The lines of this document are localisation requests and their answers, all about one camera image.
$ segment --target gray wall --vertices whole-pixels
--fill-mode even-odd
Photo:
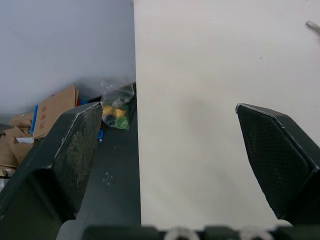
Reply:
[[[135,80],[131,0],[1,0],[0,122],[76,82],[84,98],[99,78]]]

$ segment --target white wall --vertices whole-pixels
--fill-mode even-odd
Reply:
[[[131,0],[1,0],[0,122],[74,82],[89,98],[92,78],[134,80],[134,41]]]
[[[141,215],[159,228],[280,224],[235,113],[290,115],[320,144],[318,0],[134,2]]]

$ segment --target blue object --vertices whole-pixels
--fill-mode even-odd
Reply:
[[[33,117],[32,117],[32,125],[30,133],[33,134],[36,126],[36,119],[37,119],[37,112],[38,112],[38,105],[35,105],[33,110]]]
[[[85,105],[85,104],[88,104],[88,102],[85,101],[85,100],[82,100],[82,99],[80,98],[80,104],[81,104],[81,105]]]
[[[104,137],[104,131],[100,128],[98,133],[98,139],[102,139]]]

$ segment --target metal object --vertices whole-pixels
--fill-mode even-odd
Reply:
[[[164,240],[178,240],[178,239],[200,240],[200,238],[194,231],[185,227],[172,228],[164,236]]]
[[[307,21],[305,24],[320,34],[320,26],[318,26],[314,21]]]
[[[240,230],[240,240],[274,240],[274,237],[267,231],[257,226],[247,226]]]

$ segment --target green object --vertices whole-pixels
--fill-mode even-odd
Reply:
[[[129,121],[125,116],[121,116],[117,120],[115,120],[115,126],[118,129],[128,129],[129,128]]]

